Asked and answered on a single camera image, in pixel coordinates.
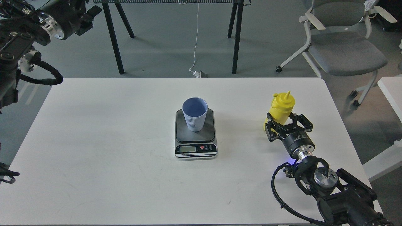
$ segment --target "ribbed paper cup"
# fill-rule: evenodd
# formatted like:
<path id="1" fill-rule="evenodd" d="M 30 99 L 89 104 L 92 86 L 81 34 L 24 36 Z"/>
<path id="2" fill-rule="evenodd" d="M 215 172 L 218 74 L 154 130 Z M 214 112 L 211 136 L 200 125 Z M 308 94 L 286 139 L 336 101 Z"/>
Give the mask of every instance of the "ribbed paper cup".
<path id="1" fill-rule="evenodd" d="M 207 102 L 199 97 L 192 97 L 183 103 L 182 110 L 189 130 L 200 131 L 207 116 Z"/>

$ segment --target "white desk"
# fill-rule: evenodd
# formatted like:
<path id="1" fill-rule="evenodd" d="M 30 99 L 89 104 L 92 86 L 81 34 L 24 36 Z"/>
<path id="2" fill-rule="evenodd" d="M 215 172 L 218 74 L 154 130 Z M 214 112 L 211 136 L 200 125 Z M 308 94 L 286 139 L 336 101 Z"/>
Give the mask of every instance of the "white desk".
<path id="1" fill-rule="evenodd" d="M 402 77 L 382 77 L 378 86 L 402 122 Z M 370 181 L 373 181 L 402 166 L 402 141 L 366 162 L 363 167 Z"/>
<path id="2" fill-rule="evenodd" d="M 272 195 L 291 161 L 263 131 L 275 92 L 314 124 L 314 154 L 369 184 L 319 78 L 67 78 L 52 87 L 0 185 L 0 224 L 299 224 Z M 215 112 L 218 156 L 174 156 L 175 113 L 189 97 Z M 322 219 L 313 197 L 277 176 L 294 209 Z"/>

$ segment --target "yellow squeeze bottle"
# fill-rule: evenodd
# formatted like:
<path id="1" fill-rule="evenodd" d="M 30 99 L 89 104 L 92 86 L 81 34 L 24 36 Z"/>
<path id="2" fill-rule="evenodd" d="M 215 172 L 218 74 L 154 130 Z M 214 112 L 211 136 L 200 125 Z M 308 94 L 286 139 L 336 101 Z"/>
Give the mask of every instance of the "yellow squeeze bottle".
<path id="1" fill-rule="evenodd" d="M 284 125 L 295 106 L 295 99 L 290 95 L 290 91 L 274 93 L 274 99 L 271 103 L 269 113 L 272 115 L 275 122 Z"/>

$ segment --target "gray chair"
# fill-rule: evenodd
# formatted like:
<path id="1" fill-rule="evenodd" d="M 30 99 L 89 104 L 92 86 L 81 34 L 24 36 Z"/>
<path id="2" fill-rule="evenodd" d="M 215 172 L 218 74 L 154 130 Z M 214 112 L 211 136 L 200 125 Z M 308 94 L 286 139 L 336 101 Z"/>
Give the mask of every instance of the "gray chair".
<path id="1" fill-rule="evenodd" d="M 299 18 L 306 31 L 306 43 L 278 66 L 276 71 L 281 72 L 287 63 L 302 54 L 319 78 L 320 69 L 334 76 L 354 76 L 372 72 L 368 84 L 350 94 L 354 98 L 359 91 L 363 91 L 360 99 L 353 102 L 353 105 L 360 106 L 374 84 L 377 70 L 388 62 L 384 54 L 367 40 L 371 34 L 369 15 L 379 13 L 389 22 L 397 22 L 379 6 L 365 10 L 364 2 L 365 0 L 313 0 L 311 8 Z M 311 35 L 311 29 L 322 31 L 325 27 L 352 26 L 362 18 L 367 29 L 365 37 L 353 31 Z"/>

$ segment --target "gray floor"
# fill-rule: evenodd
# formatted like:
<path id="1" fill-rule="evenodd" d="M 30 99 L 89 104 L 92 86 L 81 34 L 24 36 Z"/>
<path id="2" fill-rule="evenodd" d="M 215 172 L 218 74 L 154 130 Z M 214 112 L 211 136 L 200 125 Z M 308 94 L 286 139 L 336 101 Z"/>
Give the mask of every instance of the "gray floor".
<path id="1" fill-rule="evenodd" d="M 43 2 L 46 1 L 32 3 L 37 7 Z M 280 74 L 275 72 L 276 66 L 303 45 L 305 32 L 298 18 L 309 5 L 311 0 L 254 0 L 246 6 L 238 72 L 233 75 L 234 39 L 226 37 L 231 5 L 201 4 L 197 60 L 193 70 L 202 70 L 209 77 L 315 77 L 302 56 L 286 65 Z M 124 75 L 118 73 L 103 13 L 95 18 L 94 28 L 82 36 L 73 35 L 65 41 L 53 40 L 46 47 L 36 44 L 42 60 L 53 65 L 66 78 L 193 76 L 188 69 L 194 60 L 196 4 L 124 4 L 136 35 L 134 39 L 128 36 L 116 8 L 110 7 L 126 71 Z M 388 65 L 379 70 L 377 80 L 400 74 L 397 65 L 402 60 L 398 48 L 402 34 L 385 33 L 375 19 L 372 23 L 370 41 L 389 59 Z M 362 23 L 349 29 L 365 32 Z M 378 87 L 369 92 L 361 107 L 355 109 L 351 106 L 349 93 L 365 85 L 370 75 L 335 77 L 325 72 L 322 74 L 362 164 L 402 138 L 401 122 Z M 29 76 L 46 78 L 49 74 L 38 69 Z M 50 87 L 21 82 L 19 90 L 19 102 L 3 108 L 0 115 L 0 160 L 6 164 L 12 162 Z M 72 92 L 85 95 L 85 90 Z M 325 151 L 325 147 L 316 150 L 321 151 Z M 401 173 L 402 168 L 399 168 L 371 183 L 385 216 L 395 225 L 402 224 Z"/>

